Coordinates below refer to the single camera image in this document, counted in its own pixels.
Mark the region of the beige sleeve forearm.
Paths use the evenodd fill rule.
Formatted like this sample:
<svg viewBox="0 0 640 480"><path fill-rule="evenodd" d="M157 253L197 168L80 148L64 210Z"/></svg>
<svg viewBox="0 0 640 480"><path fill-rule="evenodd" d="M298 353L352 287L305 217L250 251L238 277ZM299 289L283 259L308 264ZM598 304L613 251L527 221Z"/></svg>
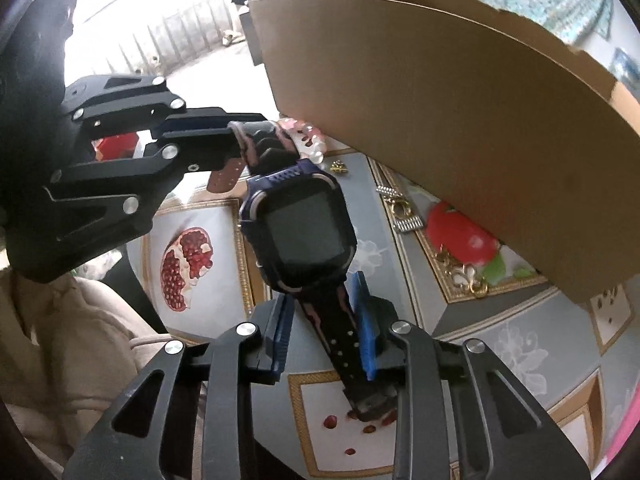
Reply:
<svg viewBox="0 0 640 480"><path fill-rule="evenodd" d="M1 272L1 399L54 478L169 339L99 281Z"/></svg>

